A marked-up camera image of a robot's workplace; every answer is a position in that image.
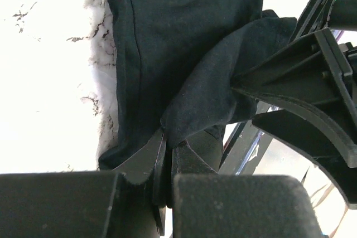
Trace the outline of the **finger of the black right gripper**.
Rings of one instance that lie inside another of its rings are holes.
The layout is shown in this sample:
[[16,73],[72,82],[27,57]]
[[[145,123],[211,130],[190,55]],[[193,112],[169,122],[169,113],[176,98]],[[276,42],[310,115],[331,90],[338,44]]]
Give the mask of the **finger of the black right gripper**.
[[306,157],[332,181],[348,208],[356,209],[356,168],[312,124],[285,110],[257,114],[252,124]]
[[351,101],[351,67],[329,28],[304,35],[232,80],[232,88],[268,101]]

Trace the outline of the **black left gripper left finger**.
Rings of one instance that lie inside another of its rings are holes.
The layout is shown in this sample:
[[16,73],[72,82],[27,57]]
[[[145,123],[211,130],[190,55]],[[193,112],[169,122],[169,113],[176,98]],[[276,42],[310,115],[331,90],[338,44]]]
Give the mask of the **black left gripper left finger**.
[[2,237],[160,237],[161,129],[111,171],[1,175]]

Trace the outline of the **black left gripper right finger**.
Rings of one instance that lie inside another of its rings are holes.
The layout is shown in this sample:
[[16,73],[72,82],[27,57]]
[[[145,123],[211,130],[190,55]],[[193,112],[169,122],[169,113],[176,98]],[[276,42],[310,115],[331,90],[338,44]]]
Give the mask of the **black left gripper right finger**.
[[187,143],[172,151],[174,237],[322,237],[295,178],[219,175]]

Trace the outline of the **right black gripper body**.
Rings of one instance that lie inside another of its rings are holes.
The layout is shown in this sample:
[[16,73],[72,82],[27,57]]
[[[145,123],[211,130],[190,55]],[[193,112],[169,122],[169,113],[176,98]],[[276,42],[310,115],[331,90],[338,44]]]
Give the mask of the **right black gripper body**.
[[317,76],[356,81],[356,47],[338,45],[345,31],[356,31],[356,0],[309,0],[291,37],[299,44],[291,78]]

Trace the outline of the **black underwear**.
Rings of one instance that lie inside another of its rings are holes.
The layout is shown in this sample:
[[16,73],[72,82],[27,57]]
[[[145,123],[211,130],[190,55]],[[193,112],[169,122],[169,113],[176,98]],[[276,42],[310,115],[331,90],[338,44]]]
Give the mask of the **black underwear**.
[[118,143],[98,159],[113,169],[162,130],[187,141],[213,169],[227,124],[250,120],[257,101],[232,78],[288,44],[296,18],[263,0],[107,0],[117,52]]

